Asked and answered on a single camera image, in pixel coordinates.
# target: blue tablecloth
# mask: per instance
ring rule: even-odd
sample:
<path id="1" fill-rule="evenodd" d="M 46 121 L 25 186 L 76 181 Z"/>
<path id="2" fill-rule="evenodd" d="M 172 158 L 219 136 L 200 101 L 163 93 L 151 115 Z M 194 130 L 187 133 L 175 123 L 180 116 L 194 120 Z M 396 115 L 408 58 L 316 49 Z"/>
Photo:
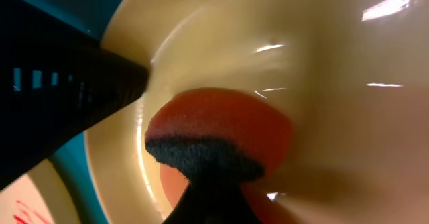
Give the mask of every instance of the blue tablecloth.
<path id="1" fill-rule="evenodd" d="M 121 0 L 25 0 L 100 40 Z M 85 224 L 107 220 L 94 192 L 85 156 L 83 134 L 62 146 L 51 158 Z"/>

